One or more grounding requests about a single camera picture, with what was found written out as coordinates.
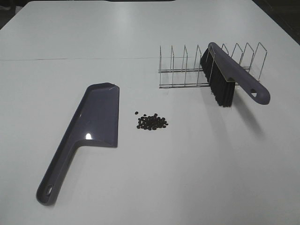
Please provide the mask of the pile of coffee beans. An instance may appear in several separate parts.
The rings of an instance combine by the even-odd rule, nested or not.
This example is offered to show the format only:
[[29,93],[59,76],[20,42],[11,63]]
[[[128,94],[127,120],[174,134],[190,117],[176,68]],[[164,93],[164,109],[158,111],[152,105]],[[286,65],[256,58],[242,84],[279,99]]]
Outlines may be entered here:
[[137,129],[143,130],[157,130],[161,128],[167,128],[169,125],[165,117],[159,117],[157,113],[153,115],[143,114],[141,117],[137,118]]

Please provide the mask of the purple brush black bristles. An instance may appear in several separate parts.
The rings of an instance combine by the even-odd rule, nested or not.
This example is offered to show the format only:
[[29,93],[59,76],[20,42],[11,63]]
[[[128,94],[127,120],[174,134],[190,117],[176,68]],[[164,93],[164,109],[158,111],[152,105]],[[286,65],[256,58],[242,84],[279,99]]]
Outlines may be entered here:
[[216,43],[208,44],[200,65],[219,106],[232,106],[235,84],[255,102],[261,105],[270,103],[269,91]]

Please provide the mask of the purple plastic dustpan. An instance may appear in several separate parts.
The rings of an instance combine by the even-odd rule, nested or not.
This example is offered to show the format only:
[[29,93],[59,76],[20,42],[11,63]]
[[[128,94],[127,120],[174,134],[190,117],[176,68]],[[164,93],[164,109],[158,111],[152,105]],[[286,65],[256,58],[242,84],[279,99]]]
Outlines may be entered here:
[[78,148],[118,146],[119,102],[120,89],[115,84],[93,84],[86,89],[37,189],[40,204],[55,204]]

